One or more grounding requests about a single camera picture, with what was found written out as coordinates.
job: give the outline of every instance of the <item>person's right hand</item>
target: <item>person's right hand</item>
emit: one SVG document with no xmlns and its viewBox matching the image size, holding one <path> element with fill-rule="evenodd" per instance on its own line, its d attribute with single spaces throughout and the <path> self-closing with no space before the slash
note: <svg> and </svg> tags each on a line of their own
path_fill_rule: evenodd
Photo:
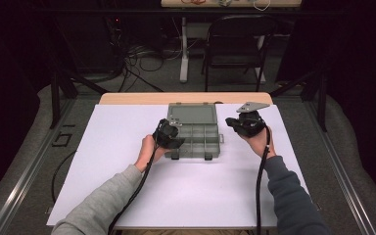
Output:
<svg viewBox="0 0 376 235">
<path fill-rule="evenodd" d="M 267 127 L 270 131 L 270 144 L 269 144 L 269 152 L 267 153 L 267 158 L 271 158 L 276 156 L 276 152 L 274 150 L 274 144 L 273 144 L 273 135 L 271 134 L 271 129 L 268 126 Z M 263 129 L 259 134 L 253 136 L 253 137 L 246 137 L 244 135 L 240 135 L 240 137 L 252 147 L 252 150 L 259 155 L 260 157 L 263 156 L 264 148 L 267 144 L 267 133 L 266 129 Z"/>
</svg>

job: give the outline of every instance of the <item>table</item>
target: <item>table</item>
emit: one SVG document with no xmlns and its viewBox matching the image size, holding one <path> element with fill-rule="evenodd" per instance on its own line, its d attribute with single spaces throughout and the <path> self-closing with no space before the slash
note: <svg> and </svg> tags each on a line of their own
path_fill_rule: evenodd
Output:
<svg viewBox="0 0 376 235">
<path fill-rule="evenodd" d="M 164 8 L 218 8 L 218 0 L 206 0 L 202 4 L 189 3 L 189 0 L 162 0 L 161 4 Z M 253 0 L 233 0 L 228 8 L 254 8 L 258 7 L 260 10 L 256 9 L 258 13 L 261 8 L 265 9 L 269 5 L 270 8 L 299 8 L 301 6 L 302 0 L 258 0 L 256 4 Z M 186 18 L 182 18 L 182 61 L 181 61 L 181 73 L 179 76 L 179 81 L 185 83 L 188 81 L 188 49 L 187 49 L 187 22 Z M 256 74 L 259 74 L 260 68 L 256 68 Z M 265 82 L 264 74 L 261 77 L 261 82 Z"/>
<path fill-rule="evenodd" d="M 276 145 L 276 152 L 288 156 L 286 166 L 306 188 L 282 118 L 267 93 L 107 93 L 95 107 L 47 225 L 54 226 L 91 191 L 134 163 L 140 139 L 166 117 L 168 103 L 220 102 L 224 104 L 216 105 L 216 111 L 224 143 L 218 158 L 206 162 L 161 158 L 115 229 L 253 229 L 259 158 L 221 121 L 237 117 L 236 110 L 248 101 L 271 105 L 259 113 L 272 127 L 274 141 L 282 143 Z M 260 191 L 262 227 L 276 226 L 265 173 Z"/>
</svg>

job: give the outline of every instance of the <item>dark blue sleeve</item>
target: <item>dark blue sleeve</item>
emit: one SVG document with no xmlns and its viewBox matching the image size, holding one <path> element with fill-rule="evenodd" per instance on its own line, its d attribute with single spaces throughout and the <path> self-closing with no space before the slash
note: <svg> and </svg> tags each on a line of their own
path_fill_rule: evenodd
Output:
<svg viewBox="0 0 376 235">
<path fill-rule="evenodd" d="M 281 156 L 269 158 L 264 169 L 274 198 L 279 234 L 331 234 L 298 176 L 288 170 Z"/>
</svg>

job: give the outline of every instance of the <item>gray floor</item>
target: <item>gray floor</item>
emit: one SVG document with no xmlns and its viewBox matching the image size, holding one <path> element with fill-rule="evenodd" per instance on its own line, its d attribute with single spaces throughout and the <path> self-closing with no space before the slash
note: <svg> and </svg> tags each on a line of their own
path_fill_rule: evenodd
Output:
<svg viewBox="0 0 376 235">
<path fill-rule="evenodd" d="M 260 87 L 260 91 L 269 92 L 278 87 L 274 77 L 286 43 L 287 37 L 279 37 L 272 44 L 265 70 L 266 84 Z M 145 69 L 156 69 L 161 64 L 161 61 L 154 58 L 141 60 L 142 67 Z M 166 60 L 156 71 L 146 72 L 139 69 L 134 72 L 140 72 L 142 77 L 165 92 L 203 91 L 204 77 L 200 74 L 201 62 L 201 50 L 198 49 L 198 52 L 192 50 L 188 82 L 184 84 L 178 80 L 179 58 Z M 254 91 L 252 72 L 246 75 L 235 70 L 211 72 L 210 91 Z M 140 80 L 136 80 L 132 85 L 134 79 L 134 76 L 127 78 L 122 90 L 155 92 L 152 87 Z M 123 77 L 120 76 L 99 84 L 110 91 L 117 91 L 122 81 Z M 59 128 L 53 131 L 48 128 L 51 123 L 49 87 L 39 93 L 41 106 L 35 123 L 0 184 L 0 234 L 50 233 L 51 228 L 45 226 L 45 223 L 48 219 L 46 211 L 53 206 L 50 190 L 53 172 L 61 160 L 78 146 L 94 105 L 100 99 L 98 94 L 87 87 L 80 84 L 76 86 L 80 95 L 74 101 L 63 99 L 65 115 Z M 362 234 L 364 230 L 368 231 L 363 228 L 358 216 L 354 215 L 354 209 L 350 207 L 351 202 L 349 203 L 345 187 L 340 183 L 340 175 L 334 170 L 334 162 L 331 160 L 332 151 L 338 155 L 351 180 L 350 185 L 355 189 L 356 196 L 374 228 L 372 232 L 369 230 L 369 233 L 364 234 L 376 234 L 376 188 L 360 164 L 351 124 L 339 105 L 329 98 L 326 116 L 328 132 L 326 134 L 319 132 L 317 124 L 313 121 L 312 103 L 303 103 L 300 100 L 297 96 L 300 90 L 297 87 L 273 100 L 284 119 L 313 201 L 321 208 L 320 212 L 334 234 Z M 71 134 L 70 143 L 67 147 L 52 147 L 51 144 L 57 143 L 56 136 L 60 131 Z M 325 144 L 325 138 L 331 141 L 332 150 L 328 148 L 328 144 Z M 49 147 L 43 149 L 42 146 L 45 144 L 49 144 Z M 37 158 L 41 158 L 42 161 L 36 165 L 36 174 L 26 175 L 25 170 L 29 169 L 32 163 L 36 163 Z M 67 161 L 58 173 L 56 195 L 61 189 L 69 164 L 70 161 Z M 24 187 L 25 194 L 20 195 L 18 200 L 20 203 L 9 205 L 7 202 L 11 192 L 16 190 L 20 180 L 26 180 L 27 176 L 30 176 L 30 184 Z"/>
</svg>

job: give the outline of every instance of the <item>black chair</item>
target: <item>black chair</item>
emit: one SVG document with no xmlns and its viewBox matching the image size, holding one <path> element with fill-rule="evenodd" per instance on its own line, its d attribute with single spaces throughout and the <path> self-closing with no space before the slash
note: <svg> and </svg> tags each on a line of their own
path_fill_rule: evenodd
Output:
<svg viewBox="0 0 376 235">
<path fill-rule="evenodd" d="M 206 91 L 209 68 L 260 68 L 256 91 L 259 91 L 268 43 L 277 29 L 277 21 L 270 16 L 226 16 L 209 28 L 201 74 L 206 70 Z"/>
</svg>

